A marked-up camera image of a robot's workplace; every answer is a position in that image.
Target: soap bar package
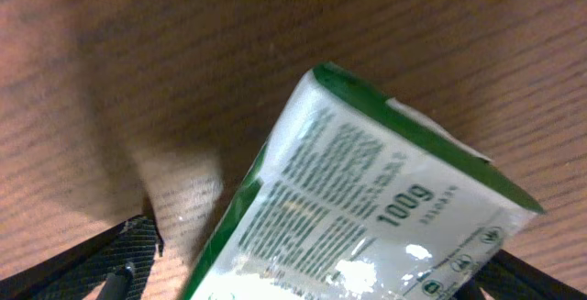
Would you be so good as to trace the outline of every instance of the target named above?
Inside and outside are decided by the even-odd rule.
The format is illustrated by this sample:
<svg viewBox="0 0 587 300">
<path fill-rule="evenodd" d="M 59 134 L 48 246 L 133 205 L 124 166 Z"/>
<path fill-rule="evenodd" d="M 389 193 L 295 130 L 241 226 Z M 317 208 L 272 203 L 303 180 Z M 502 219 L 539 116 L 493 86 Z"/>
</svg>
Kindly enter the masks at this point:
<svg viewBox="0 0 587 300">
<path fill-rule="evenodd" d="M 327 63 L 306 73 L 186 299 L 450 299 L 540 205 L 433 121 Z"/>
</svg>

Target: shiny plastic wrapper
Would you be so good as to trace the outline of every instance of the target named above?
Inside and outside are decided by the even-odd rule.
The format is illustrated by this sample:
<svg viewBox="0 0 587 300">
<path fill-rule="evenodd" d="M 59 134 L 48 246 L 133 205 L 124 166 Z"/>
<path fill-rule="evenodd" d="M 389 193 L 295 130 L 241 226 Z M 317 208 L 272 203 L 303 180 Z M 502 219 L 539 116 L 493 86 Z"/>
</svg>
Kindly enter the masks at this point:
<svg viewBox="0 0 587 300">
<path fill-rule="evenodd" d="M 450 299 L 542 210 L 489 160 L 334 64 L 297 85 L 186 299 Z"/>
</svg>

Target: table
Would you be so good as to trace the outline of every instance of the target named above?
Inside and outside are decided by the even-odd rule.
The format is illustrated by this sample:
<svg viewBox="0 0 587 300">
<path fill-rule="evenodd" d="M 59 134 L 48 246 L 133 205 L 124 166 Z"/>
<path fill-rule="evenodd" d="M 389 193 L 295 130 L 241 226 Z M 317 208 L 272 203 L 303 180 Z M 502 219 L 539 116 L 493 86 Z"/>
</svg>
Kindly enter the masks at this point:
<svg viewBox="0 0 587 300">
<path fill-rule="evenodd" d="M 547 210 L 506 245 L 587 292 L 587 0 L 0 0 L 0 279 L 152 206 L 173 298 L 299 77 L 334 61 Z"/>
</svg>

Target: green and white package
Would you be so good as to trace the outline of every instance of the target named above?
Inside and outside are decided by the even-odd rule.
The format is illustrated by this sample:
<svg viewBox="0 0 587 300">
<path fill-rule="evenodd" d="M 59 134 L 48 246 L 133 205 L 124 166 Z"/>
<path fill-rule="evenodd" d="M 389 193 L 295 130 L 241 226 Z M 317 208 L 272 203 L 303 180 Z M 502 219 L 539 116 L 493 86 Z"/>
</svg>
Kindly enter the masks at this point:
<svg viewBox="0 0 587 300">
<path fill-rule="evenodd" d="M 540 205 L 334 64 L 304 75 L 185 298 L 450 299 Z"/>
</svg>

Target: brown wooden surface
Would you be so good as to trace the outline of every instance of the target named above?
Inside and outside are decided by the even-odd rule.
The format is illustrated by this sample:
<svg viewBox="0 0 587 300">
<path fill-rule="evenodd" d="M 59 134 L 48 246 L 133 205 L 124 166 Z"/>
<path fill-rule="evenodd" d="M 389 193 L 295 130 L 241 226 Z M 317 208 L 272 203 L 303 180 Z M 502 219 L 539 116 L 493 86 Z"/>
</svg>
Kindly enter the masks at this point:
<svg viewBox="0 0 587 300">
<path fill-rule="evenodd" d="M 148 193 L 171 246 L 145 298 L 172 298 L 335 61 L 493 157 L 548 210 L 506 247 L 586 292 L 586 22 L 587 0 L 0 0 L 0 279 Z"/>
</svg>

